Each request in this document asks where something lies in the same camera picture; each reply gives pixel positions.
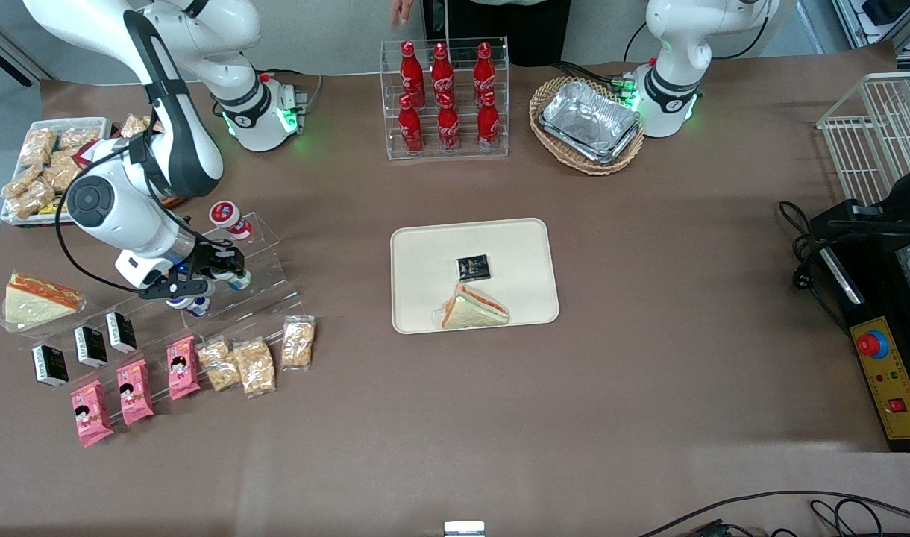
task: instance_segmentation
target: yellow control panel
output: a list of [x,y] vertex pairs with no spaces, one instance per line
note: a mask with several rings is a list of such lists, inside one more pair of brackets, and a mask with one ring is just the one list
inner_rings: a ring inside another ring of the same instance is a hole
[[910,382],[885,317],[851,327],[863,372],[889,439],[910,439]]

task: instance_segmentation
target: black machine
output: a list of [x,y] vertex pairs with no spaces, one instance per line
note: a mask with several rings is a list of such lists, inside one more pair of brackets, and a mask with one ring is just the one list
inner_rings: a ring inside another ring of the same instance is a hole
[[877,204],[846,200],[803,221],[794,284],[826,308],[811,277],[814,264],[822,269],[841,309],[841,319],[831,315],[856,346],[889,449],[910,451],[910,173]]

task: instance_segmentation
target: red emergency stop button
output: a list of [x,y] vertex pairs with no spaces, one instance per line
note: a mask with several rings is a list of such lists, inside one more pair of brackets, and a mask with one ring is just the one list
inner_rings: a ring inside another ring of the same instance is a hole
[[889,341],[878,330],[870,330],[857,337],[856,349],[865,356],[881,360],[889,354]]

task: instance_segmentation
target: coca-cola bottle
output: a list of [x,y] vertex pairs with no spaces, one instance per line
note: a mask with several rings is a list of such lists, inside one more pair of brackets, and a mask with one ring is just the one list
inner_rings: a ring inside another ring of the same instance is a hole
[[482,109],[478,111],[478,148],[490,153],[498,147],[498,110],[495,108],[495,92],[482,95]]
[[495,91],[495,64],[492,63],[492,45],[482,41],[478,45],[478,61],[475,62],[475,105],[482,105],[482,95]]
[[453,155],[461,146],[458,133],[458,113],[455,112],[455,98],[452,95],[439,95],[439,139],[442,141],[442,153]]
[[432,64],[432,88],[435,90],[435,102],[441,106],[439,98],[449,95],[455,102],[455,71],[448,61],[448,47],[444,43],[435,44],[435,62]]
[[415,57],[415,44],[411,41],[403,41],[401,44],[401,67],[398,68],[398,74],[401,75],[401,87],[404,92],[412,96],[412,106],[420,110],[425,106],[425,82],[421,74],[421,64]]
[[421,139],[421,120],[418,113],[412,109],[412,96],[403,94],[398,98],[398,130],[401,130],[401,139],[405,142],[405,152],[409,155],[418,155],[424,148]]

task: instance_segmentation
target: sandwich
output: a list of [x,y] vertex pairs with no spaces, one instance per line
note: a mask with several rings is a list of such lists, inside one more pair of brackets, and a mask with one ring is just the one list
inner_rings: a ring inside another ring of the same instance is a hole
[[509,310],[465,284],[458,285],[455,293],[445,302],[442,329],[458,330],[463,327],[494,327],[509,322]]
[[77,290],[14,272],[4,292],[4,320],[24,330],[76,313],[83,305]]

